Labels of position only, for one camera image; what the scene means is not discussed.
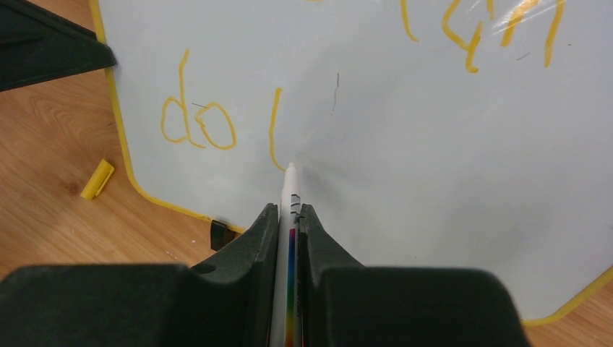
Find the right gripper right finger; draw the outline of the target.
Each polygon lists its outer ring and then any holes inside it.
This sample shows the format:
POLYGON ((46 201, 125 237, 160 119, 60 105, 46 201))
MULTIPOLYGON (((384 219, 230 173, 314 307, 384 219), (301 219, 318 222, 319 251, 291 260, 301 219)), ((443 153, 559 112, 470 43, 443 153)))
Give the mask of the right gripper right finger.
POLYGON ((367 267, 299 216, 306 346, 528 346, 507 289, 470 268, 367 267))

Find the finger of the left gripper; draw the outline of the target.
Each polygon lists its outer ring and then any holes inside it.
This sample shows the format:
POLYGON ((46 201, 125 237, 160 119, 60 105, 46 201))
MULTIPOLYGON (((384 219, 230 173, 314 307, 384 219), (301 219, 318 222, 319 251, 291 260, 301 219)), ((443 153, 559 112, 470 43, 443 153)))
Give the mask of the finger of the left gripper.
POLYGON ((1 2, 1 91, 116 65, 88 30, 29 1, 1 2))

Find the yellow marker cap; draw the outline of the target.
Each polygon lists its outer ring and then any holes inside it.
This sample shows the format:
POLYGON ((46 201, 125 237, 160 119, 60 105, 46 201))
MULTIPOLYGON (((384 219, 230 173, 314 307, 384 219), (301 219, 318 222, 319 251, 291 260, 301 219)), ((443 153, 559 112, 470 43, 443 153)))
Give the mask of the yellow marker cap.
POLYGON ((83 188, 80 196, 86 200, 93 200, 98 197, 112 177, 114 171, 114 166, 106 159, 102 159, 83 188))

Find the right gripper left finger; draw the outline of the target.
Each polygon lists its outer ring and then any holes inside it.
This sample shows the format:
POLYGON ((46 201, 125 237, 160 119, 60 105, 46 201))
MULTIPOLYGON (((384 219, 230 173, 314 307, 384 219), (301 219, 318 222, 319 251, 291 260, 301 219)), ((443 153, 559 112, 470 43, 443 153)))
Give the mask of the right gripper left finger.
POLYGON ((1 282, 3 346, 266 346, 278 208, 212 257, 181 264, 37 265, 1 282))

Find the white marker pen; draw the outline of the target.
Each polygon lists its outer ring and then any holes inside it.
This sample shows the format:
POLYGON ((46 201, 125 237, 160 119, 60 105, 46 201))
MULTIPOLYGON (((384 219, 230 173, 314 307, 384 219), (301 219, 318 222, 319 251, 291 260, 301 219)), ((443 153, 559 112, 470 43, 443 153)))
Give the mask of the white marker pen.
POLYGON ((293 163, 285 171, 278 221, 273 310, 269 346, 301 346, 297 239, 299 233, 299 174, 293 163))

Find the yellow framed whiteboard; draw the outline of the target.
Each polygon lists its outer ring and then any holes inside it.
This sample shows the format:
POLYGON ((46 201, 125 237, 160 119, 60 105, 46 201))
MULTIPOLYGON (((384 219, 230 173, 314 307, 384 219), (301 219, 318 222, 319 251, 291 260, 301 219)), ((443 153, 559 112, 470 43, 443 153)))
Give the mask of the yellow framed whiteboard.
POLYGON ((476 267, 547 324, 612 279, 610 1, 93 1, 129 179, 365 265, 476 267))

